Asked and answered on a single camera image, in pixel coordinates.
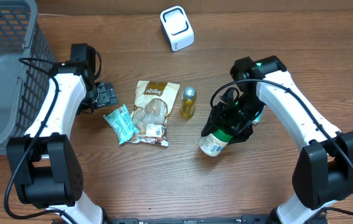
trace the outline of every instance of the white bottle label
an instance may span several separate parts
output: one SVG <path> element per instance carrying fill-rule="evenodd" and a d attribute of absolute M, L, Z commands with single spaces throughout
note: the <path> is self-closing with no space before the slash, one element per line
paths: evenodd
<path fill-rule="evenodd" d="M 161 137 L 162 125 L 148 124 L 146 125 L 146 137 Z"/>
<path fill-rule="evenodd" d="M 218 154 L 227 146 L 227 142 L 222 142 L 213 134 L 209 134 L 199 139 L 200 149 L 209 156 L 218 156 Z"/>

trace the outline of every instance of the green bottle cap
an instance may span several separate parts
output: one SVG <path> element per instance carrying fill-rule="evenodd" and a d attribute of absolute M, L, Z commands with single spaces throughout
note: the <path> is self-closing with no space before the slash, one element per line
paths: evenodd
<path fill-rule="evenodd" d="M 220 141 L 222 142 L 229 142 L 230 140 L 232 140 L 233 136 L 230 136 L 228 134 L 225 134 L 223 131 L 221 131 L 220 129 L 216 130 L 213 132 L 213 135 L 218 138 Z"/>

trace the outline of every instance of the brown label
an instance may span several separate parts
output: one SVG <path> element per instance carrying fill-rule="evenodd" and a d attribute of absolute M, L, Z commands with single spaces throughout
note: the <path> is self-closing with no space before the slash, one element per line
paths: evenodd
<path fill-rule="evenodd" d="M 162 96 L 167 82 L 149 82 L 144 91 L 144 95 Z"/>

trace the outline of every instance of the black base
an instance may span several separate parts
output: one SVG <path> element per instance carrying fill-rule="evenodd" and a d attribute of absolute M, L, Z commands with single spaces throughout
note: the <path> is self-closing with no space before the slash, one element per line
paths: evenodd
<path fill-rule="evenodd" d="M 278 224 L 268 219 L 269 215 L 243 215 L 231 218 L 166 218 L 157 220 L 138 220 L 137 218 L 109 219 L 108 224 Z M 319 215 L 305 224 L 327 224 L 325 215 Z"/>

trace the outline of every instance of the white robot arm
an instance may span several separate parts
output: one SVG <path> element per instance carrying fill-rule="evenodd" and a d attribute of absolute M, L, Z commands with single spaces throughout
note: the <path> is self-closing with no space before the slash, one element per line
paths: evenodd
<path fill-rule="evenodd" d="M 266 74 L 264 80 L 275 82 L 290 88 L 301 98 L 316 119 L 321 122 L 324 130 L 327 131 L 331 137 L 336 137 L 336 133 L 340 130 L 321 116 L 321 114 L 312 106 L 296 87 L 288 71 L 283 72 L 279 70 Z M 260 82 L 257 83 L 257 96 L 260 101 L 270 107 L 284 127 L 286 127 L 290 136 L 294 139 L 299 152 L 301 152 L 303 147 L 308 146 L 309 142 L 312 140 L 316 140 L 317 142 L 327 140 L 326 137 L 317 130 L 316 125 L 299 102 L 297 102 L 292 95 L 286 93 L 285 90 L 268 83 Z M 325 203 L 320 208 L 328 207 L 335 202 L 335 200 L 332 200 Z M 277 215 L 282 224 L 302 224 L 316 214 L 320 208 L 312 210 L 305 207 L 294 193 L 290 199 L 277 208 Z"/>
<path fill-rule="evenodd" d="M 51 112 L 47 125 L 40 133 L 40 137 L 49 137 L 53 133 L 66 134 L 70 138 L 70 131 L 73 125 L 77 109 L 80 103 L 86 96 L 86 87 L 81 75 L 74 75 L 73 73 L 59 73 L 55 76 L 59 85 L 59 94 L 57 102 Z M 55 95 L 55 83 L 50 80 L 50 86 L 44 103 L 37 115 L 36 120 L 32 126 L 25 132 L 25 135 L 35 136 L 41 122 L 44 120 L 45 115 L 51 105 L 53 96 Z M 49 159 L 47 154 L 42 155 L 42 159 Z M 101 207 L 95 205 L 89 197 L 83 193 L 74 206 L 68 205 L 50 205 L 47 210 L 60 209 L 69 214 L 78 223 L 87 224 L 102 224 L 103 210 Z M 62 218 L 69 224 L 72 224 L 65 216 Z"/>

